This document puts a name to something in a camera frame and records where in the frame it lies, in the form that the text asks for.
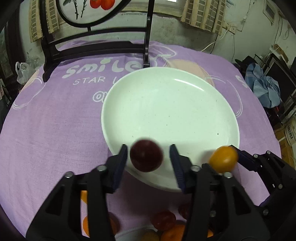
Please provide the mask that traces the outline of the yellow orange tomato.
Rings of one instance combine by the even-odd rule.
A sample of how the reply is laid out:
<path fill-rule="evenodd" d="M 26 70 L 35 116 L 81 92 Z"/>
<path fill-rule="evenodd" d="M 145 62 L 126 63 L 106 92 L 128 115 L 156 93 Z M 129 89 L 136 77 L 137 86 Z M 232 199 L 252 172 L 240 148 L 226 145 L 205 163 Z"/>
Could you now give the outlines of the yellow orange tomato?
<path fill-rule="evenodd" d="M 217 173 L 232 172 L 238 161 L 238 153 L 231 146 L 219 147 L 210 157 L 208 164 Z"/>

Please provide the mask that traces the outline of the large orange mandarin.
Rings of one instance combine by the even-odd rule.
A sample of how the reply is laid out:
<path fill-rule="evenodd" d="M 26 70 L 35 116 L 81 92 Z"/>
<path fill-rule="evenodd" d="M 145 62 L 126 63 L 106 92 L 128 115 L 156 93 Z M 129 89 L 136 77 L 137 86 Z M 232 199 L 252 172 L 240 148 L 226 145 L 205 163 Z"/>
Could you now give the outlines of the large orange mandarin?
<path fill-rule="evenodd" d="M 184 224 L 177 224 L 170 230 L 163 232 L 160 241 L 181 241 L 185 231 Z"/>

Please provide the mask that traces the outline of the olive green tomato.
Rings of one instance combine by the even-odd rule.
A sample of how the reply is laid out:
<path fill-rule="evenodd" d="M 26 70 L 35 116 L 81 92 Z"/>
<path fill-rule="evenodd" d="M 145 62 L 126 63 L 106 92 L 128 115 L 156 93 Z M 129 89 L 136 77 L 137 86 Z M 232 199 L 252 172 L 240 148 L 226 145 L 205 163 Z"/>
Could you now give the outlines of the olive green tomato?
<path fill-rule="evenodd" d="M 159 235 L 156 231 L 148 229 L 144 231 L 140 241 L 160 241 Z"/>

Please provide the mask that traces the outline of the cardboard box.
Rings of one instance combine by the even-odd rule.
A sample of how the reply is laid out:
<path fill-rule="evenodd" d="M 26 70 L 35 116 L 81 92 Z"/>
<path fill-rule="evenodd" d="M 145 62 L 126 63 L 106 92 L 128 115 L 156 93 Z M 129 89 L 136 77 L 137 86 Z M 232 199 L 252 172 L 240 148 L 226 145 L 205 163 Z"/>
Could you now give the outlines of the cardboard box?
<path fill-rule="evenodd" d="M 275 131 L 276 139 L 280 144 L 281 158 L 295 169 L 295 154 L 292 146 L 295 144 L 293 124 L 289 123 Z"/>

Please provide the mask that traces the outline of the red cherry tomato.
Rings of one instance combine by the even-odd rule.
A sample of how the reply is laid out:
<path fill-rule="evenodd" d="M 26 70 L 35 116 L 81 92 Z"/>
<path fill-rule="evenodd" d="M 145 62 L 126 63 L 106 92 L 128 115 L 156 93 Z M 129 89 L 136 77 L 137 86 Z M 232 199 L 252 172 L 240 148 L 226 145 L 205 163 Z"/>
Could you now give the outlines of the red cherry tomato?
<path fill-rule="evenodd" d="M 150 218 L 151 224 L 159 231 L 167 231 L 176 224 L 176 216 L 169 210 L 155 213 Z"/>

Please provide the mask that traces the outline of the white round plate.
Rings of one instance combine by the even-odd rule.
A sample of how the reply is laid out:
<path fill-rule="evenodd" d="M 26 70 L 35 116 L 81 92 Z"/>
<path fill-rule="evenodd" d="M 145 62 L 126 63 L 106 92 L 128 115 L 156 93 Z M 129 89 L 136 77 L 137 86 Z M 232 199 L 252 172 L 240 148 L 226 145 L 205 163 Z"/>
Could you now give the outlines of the white round plate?
<path fill-rule="evenodd" d="M 224 96 L 202 78 L 168 67 L 143 68 L 116 81 L 102 105 L 101 127 L 112 154 L 138 140 L 155 142 L 164 154 L 158 169 L 144 173 L 131 161 L 125 168 L 143 183 L 170 192 L 180 191 L 171 145 L 201 165 L 219 147 L 240 144 L 238 122 Z"/>

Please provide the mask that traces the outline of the blue crumpled cloth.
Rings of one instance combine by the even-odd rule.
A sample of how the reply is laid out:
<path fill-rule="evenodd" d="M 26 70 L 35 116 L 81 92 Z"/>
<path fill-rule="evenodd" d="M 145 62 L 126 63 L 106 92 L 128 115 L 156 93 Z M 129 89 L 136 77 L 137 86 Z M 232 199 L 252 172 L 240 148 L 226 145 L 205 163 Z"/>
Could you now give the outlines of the blue crumpled cloth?
<path fill-rule="evenodd" d="M 264 108 L 274 108 L 280 105 L 281 98 L 278 82 L 270 76 L 265 76 L 262 68 L 257 63 L 248 65 L 245 82 Z"/>

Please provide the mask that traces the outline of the purple printed tablecloth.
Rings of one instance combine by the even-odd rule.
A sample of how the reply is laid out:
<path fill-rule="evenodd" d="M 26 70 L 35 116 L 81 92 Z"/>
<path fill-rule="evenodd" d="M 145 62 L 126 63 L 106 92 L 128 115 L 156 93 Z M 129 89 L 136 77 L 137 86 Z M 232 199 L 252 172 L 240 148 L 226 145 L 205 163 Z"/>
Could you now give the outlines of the purple printed tablecloth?
<path fill-rule="evenodd" d="M 159 42 L 150 43 L 149 60 L 213 84 L 237 117 L 240 149 L 281 154 L 261 103 L 229 61 Z M 39 69 L 21 90 L 1 130 L 1 206 L 21 235 L 65 172 L 89 172 L 106 161 L 103 100 L 118 79 L 142 65 L 138 54 L 89 56 L 61 63 L 47 82 Z"/>

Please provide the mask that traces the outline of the white plastic bag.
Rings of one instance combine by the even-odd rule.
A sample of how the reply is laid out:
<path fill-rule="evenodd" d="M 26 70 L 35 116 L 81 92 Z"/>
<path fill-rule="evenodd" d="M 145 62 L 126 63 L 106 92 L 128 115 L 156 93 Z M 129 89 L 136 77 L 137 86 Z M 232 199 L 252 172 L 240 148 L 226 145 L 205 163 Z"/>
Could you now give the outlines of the white plastic bag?
<path fill-rule="evenodd" d="M 31 76 L 35 73 L 35 70 L 32 66 L 27 63 L 17 62 L 15 65 L 17 82 L 21 85 L 25 85 Z"/>

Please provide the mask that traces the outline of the right checkered curtain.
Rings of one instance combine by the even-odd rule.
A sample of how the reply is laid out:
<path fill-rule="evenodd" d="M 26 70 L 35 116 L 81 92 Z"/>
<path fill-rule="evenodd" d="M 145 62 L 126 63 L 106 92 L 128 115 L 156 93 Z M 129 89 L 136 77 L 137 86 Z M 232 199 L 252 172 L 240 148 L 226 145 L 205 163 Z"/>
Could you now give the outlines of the right checkered curtain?
<path fill-rule="evenodd" d="M 221 35 L 226 0 L 186 1 L 181 22 L 192 27 Z"/>

